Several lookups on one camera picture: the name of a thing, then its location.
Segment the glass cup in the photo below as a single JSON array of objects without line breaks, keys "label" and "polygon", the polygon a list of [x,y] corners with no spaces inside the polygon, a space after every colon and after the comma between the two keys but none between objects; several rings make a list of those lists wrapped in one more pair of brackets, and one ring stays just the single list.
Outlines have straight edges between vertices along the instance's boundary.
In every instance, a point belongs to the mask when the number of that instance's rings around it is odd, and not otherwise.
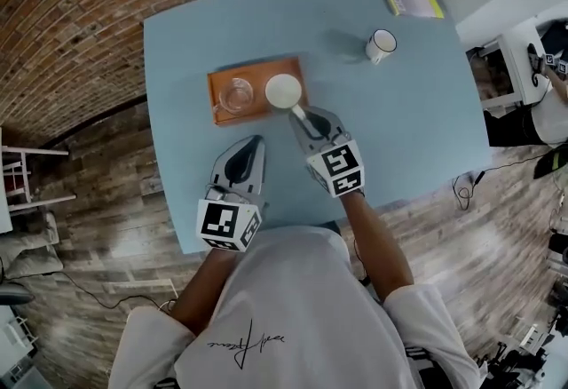
[{"label": "glass cup", "polygon": [[251,106],[255,94],[247,80],[233,78],[219,93],[219,103],[215,105],[215,112],[224,109],[232,115],[242,115]]}]

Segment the person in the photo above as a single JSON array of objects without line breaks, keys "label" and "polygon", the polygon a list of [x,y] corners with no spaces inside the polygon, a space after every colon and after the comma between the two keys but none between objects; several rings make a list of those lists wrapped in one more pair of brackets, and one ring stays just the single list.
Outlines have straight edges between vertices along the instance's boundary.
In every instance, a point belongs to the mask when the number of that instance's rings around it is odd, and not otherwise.
[{"label": "person", "polygon": [[261,231],[244,254],[211,250],[170,315],[131,312],[109,389],[479,388],[437,289],[414,284],[361,191],[340,199],[380,303],[339,234]]},{"label": "person", "polygon": [[568,86],[540,58],[531,57],[531,63],[550,80],[552,90],[537,105],[517,108],[501,118],[484,111],[490,146],[555,147],[568,139]]}]

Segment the person's leg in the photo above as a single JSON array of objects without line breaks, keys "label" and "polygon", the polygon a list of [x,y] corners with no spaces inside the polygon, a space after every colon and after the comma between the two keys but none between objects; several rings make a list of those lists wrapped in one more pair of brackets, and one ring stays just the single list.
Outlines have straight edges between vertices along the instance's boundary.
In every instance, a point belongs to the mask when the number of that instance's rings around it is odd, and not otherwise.
[{"label": "person's leg", "polygon": [[531,107],[521,107],[501,118],[484,111],[489,145],[513,147],[544,144],[534,129]]}]

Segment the power cord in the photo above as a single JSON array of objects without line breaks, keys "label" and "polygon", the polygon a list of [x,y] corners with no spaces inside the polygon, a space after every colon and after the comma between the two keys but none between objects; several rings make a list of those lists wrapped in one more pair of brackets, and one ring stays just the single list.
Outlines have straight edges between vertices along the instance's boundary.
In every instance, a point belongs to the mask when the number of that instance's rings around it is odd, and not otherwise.
[{"label": "power cord", "polygon": [[49,273],[47,273],[47,274],[22,275],[21,277],[13,277],[13,278],[9,279],[9,278],[7,278],[7,277],[5,276],[5,273],[4,273],[4,262],[3,262],[3,260],[2,260],[2,257],[0,257],[0,285],[1,285],[2,283],[4,283],[4,281],[14,283],[14,280],[27,279],[27,278],[29,278],[29,277],[37,277],[38,275],[48,276],[48,275],[54,275],[54,274],[63,274],[63,275],[65,275],[65,276],[69,279],[69,281],[70,281],[71,283],[73,283],[79,290],[81,290],[81,291],[84,292],[85,294],[88,294],[89,296],[91,296],[93,299],[95,299],[95,300],[97,301],[97,304],[99,304],[100,306],[106,308],[107,310],[114,310],[114,309],[115,309],[117,306],[119,306],[122,302],[125,302],[125,301],[127,301],[127,300],[129,300],[129,299],[142,298],[142,299],[145,299],[145,300],[148,300],[148,301],[152,302],[152,304],[154,304],[158,310],[163,311],[162,308],[163,308],[164,306],[167,306],[167,307],[168,307],[168,310],[169,310],[170,302],[176,300],[176,299],[171,299],[171,300],[169,300],[168,302],[165,302],[164,304],[162,304],[161,306],[159,306],[158,303],[157,303],[156,301],[154,301],[152,298],[150,298],[150,297],[148,297],[148,296],[145,296],[145,295],[143,295],[143,294],[137,294],[137,295],[133,295],[133,296],[127,296],[126,298],[122,298],[121,300],[119,300],[116,304],[111,305],[111,306],[107,306],[106,304],[103,304],[103,303],[99,300],[99,298],[97,298],[93,293],[91,293],[90,291],[86,290],[85,288],[79,286],[79,285],[75,282],[75,280],[73,280],[73,279],[71,278],[71,276],[70,276],[69,274],[67,274],[67,273],[65,273],[65,272],[63,272],[63,271],[53,271],[53,272],[49,272]]},{"label": "power cord", "polygon": [[493,168],[487,168],[486,170],[481,171],[479,173],[479,175],[476,177],[475,181],[471,185],[471,190],[469,190],[469,188],[467,188],[467,187],[460,187],[459,190],[455,189],[459,178],[461,176],[463,176],[463,174],[460,174],[460,176],[455,178],[454,182],[452,183],[452,190],[454,191],[455,198],[458,200],[458,203],[460,204],[460,209],[461,210],[469,209],[469,203],[471,202],[471,199],[473,198],[473,194],[475,192],[476,186],[477,186],[477,184],[479,184],[479,182],[481,182],[481,179],[484,177],[484,175],[488,171],[500,170],[501,168],[508,168],[509,166],[513,166],[513,165],[520,165],[522,163],[530,162],[531,160],[536,160],[538,158],[541,158],[542,156],[543,155],[537,155],[535,157],[524,159],[520,162],[514,162],[514,163],[509,163],[507,165],[495,166]]}]

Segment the brown tray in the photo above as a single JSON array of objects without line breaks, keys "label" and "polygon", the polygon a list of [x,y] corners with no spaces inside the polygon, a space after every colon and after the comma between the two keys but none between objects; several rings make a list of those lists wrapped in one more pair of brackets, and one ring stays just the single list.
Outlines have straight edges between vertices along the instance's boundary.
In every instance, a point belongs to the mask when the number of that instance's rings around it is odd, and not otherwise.
[{"label": "brown tray", "polygon": [[[216,125],[233,125],[236,123],[245,123],[262,117],[267,117],[272,112],[272,107],[270,103],[268,103],[268,100],[266,100],[264,87],[270,78],[280,73],[287,73],[297,78],[302,85],[302,98],[300,99],[300,104],[308,105],[308,95],[305,90],[304,79],[302,78],[302,71],[300,70],[300,62],[298,61],[298,58],[286,58],[271,62],[250,64],[247,66],[222,70],[220,72],[209,73],[207,75],[213,122]],[[242,78],[250,83],[254,91],[253,104],[246,113],[241,115],[232,115],[222,108],[219,108],[216,112],[215,106],[219,101],[219,92],[227,84],[229,84],[233,78]]]}]

